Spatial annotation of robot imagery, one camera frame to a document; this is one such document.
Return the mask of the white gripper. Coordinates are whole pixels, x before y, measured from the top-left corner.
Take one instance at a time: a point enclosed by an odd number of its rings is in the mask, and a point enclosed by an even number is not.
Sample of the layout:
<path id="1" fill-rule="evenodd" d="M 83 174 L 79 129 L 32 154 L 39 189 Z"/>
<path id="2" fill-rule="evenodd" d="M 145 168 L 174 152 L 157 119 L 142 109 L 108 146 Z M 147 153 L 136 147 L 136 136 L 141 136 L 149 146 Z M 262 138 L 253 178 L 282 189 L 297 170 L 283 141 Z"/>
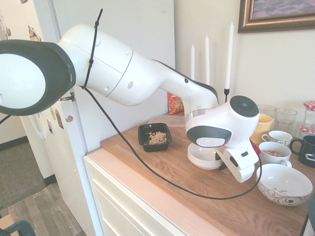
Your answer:
<path id="1" fill-rule="evenodd" d="M 215 153 L 215 160 L 221 160 L 218 151 Z M 222 160 L 224 164 L 219 167 L 219 171 L 228 168 L 236 180 L 243 183 L 253 175 L 258 155 L 252 146 L 226 148 L 223 151 Z"/>

